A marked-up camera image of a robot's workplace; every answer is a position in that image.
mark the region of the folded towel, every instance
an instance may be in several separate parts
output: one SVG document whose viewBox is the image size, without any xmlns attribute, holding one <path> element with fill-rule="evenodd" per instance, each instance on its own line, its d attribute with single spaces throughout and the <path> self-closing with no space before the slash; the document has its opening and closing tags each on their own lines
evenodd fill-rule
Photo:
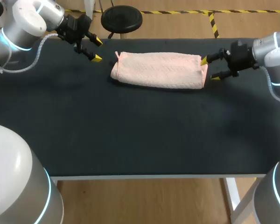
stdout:
<svg viewBox="0 0 280 224">
<path fill-rule="evenodd" d="M 208 65 L 199 55 L 115 52 L 111 77 L 123 83 L 170 89 L 201 89 Z"/>
</svg>

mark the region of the floor tape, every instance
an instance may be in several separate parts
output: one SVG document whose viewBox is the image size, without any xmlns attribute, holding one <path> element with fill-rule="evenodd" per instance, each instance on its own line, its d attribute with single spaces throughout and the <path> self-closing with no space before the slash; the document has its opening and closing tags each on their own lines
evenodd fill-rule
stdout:
<svg viewBox="0 0 280 224">
<path fill-rule="evenodd" d="M 213 13 L 208 13 L 209 19 L 210 19 L 210 24 L 214 33 L 215 38 L 220 38 L 219 32 L 217 25 L 215 23 L 215 18 Z"/>
<path fill-rule="evenodd" d="M 66 12 L 85 13 L 85 10 L 66 9 Z M 94 13 L 102 13 L 101 10 L 94 10 Z M 142 14 L 197 14 L 197 13 L 280 13 L 280 10 L 189 10 L 189 11 L 140 11 Z"/>
</svg>

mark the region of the wooden floor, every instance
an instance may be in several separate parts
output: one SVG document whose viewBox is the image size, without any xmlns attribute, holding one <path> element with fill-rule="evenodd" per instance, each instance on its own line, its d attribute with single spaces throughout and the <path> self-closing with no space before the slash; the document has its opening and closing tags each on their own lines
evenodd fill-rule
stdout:
<svg viewBox="0 0 280 224">
<path fill-rule="evenodd" d="M 280 10 L 280 0 L 113 0 L 139 10 Z M 83 0 L 57 0 L 66 9 L 84 10 Z M 103 8 L 111 6 L 102 0 Z M 109 32 L 94 14 L 91 31 Z M 280 14 L 215 14 L 221 38 L 261 37 L 280 30 Z M 127 38 L 214 38 L 208 16 L 144 14 L 143 25 Z M 243 197 L 254 178 L 237 178 Z M 219 179 L 110 180 L 59 182 L 65 224 L 228 224 L 229 211 Z M 255 223 L 249 217 L 246 224 Z"/>
</svg>

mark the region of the table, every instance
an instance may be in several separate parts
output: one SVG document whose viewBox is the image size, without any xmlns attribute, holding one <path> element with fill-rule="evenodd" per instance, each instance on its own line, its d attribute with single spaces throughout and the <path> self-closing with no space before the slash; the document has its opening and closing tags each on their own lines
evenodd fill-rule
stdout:
<svg viewBox="0 0 280 224">
<path fill-rule="evenodd" d="M 48 40 L 32 70 L 0 74 L 0 125 L 22 136 L 55 180 L 262 177 L 280 160 L 280 103 L 260 70 L 208 79 L 202 90 L 110 78 L 115 51 L 204 56 L 233 41 L 104 40 L 100 48 L 84 41 L 103 58 L 91 63 L 69 44 Z M 208 76 L 226 69 L 212 63 Z M 234 178 L 225 183 L 237 205 Z"/>
</svg>

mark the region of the cable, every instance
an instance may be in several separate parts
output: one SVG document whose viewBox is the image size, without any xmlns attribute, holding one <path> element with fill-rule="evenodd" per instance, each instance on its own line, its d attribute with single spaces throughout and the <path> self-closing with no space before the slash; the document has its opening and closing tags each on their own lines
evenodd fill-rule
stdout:
<svg viewBox="0 0 280 224">
<path fill-rule="evenodd" d="M 33 61 L 33 63 L 32 63 L 30 66 L 28 66 L 28 67 L 26 67 L 26 68 L 24 68 L 24 69 L 20 69 L 20 70 L 7 70 L 7 69 L 4 69 L 3 67 L 0 67 L 0 73 L 3 73 L 3 72 L 7 72 L 7 73 L 20 73 L 20 72 L 24 72 L 24 71 L 28 71 L 28 70 L 32 69 L 32 68 L 36 65 L 36 63 L 38 62 L 38 59 L 39 59 L 39 57 L 40 57 L 40 55 L 41 55 L 41 50 L 42 50 L 43 44 L 45 43 L 45 41 L 46 41 L 48 38 L 50 38 L 50 37 L 52 37 L 52 36 L 58 36 L 58 34 L 48 34 L 48 35 L 46 35 L 46 36 L 42 39 L 42 41 L 41 41 L 41 43 L 40 43 L 40 45 L 39 45 L 39 47 L 38 47 L 35 60 Z"/>
<path fill-rule="evenodd" d="M 278 100 L 280 102 L 280 98 L 276 96 L 276 94 L 274 93 L 274 90 L 272 88 L 272 83 L 271 83 L 271 78 L 269 76 L 269 72 L 266 70 L 265 67 L 261 66 L 261 69 L 265 72 L 266 74 L 266 79 L 267 79 L 267 84 L 269 86 L 269 90 L 271 95 L 274 97 L 274 99 Z"/>
</svg>

